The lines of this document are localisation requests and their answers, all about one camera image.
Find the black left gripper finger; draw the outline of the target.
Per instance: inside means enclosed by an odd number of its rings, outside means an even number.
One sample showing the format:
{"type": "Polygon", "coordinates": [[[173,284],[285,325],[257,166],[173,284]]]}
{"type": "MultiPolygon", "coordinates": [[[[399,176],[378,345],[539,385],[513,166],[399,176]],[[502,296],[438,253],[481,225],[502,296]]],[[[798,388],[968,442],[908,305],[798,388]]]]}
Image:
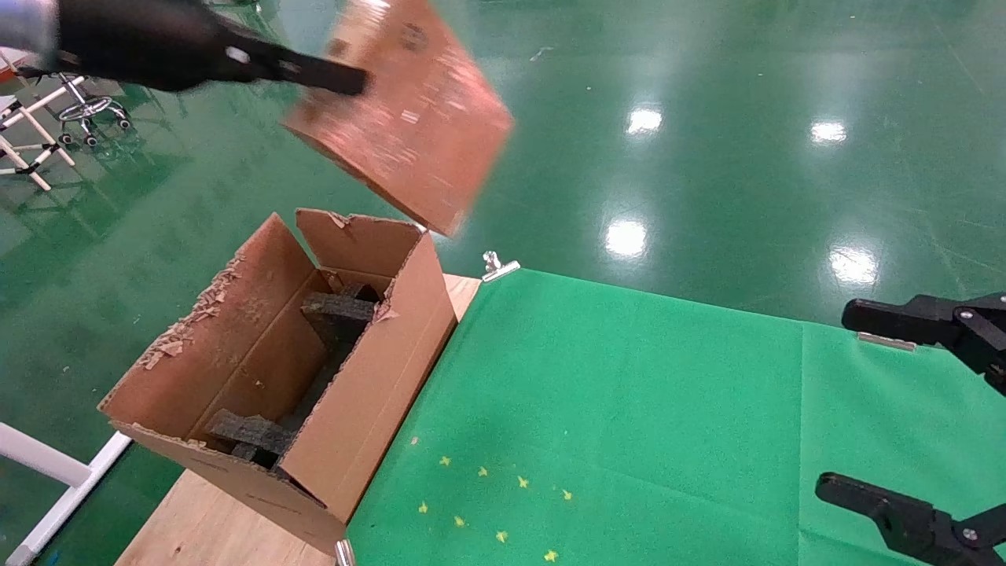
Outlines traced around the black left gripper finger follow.
{"type": "Polygon", "coordinates": [[[231,44],[224,48],[224,53],[233,64],[234,82],[270,80],[348,96],[362,95],[368,82],[365,69],[296,53],[277,44],[231,44]]]}

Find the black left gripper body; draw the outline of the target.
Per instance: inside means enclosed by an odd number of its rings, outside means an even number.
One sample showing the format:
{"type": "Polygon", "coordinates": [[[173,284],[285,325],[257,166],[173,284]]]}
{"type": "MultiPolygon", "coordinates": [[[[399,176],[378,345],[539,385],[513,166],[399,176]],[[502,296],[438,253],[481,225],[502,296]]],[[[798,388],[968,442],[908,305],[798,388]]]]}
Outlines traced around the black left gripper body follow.
{"type": "Polygon", "coordinates": [[[233,80],[226,26],[201,1],[57,1],[55,68],[182,92],[233,80]]]}

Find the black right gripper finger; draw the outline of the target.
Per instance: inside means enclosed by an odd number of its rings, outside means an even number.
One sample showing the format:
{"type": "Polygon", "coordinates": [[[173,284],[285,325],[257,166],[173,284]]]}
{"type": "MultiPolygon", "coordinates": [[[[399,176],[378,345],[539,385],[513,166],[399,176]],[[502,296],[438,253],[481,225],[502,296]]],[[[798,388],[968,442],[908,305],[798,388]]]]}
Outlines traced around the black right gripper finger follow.
{"type": "Polygon", "coordinates": [[[986,383],[1005,393],[1005,297],[993,293],[973,300],[916,295],[903,305],[851,300],[845,329],[921,345],[941,345],[986,383]]]}
{"type": "Polygon", "coordinates": [[[837,473],[823,473],[815,495],[873,520],[887,548],[928,565],[1003,565],[1005,505],[956,520],[930,502],[837,473]]]}

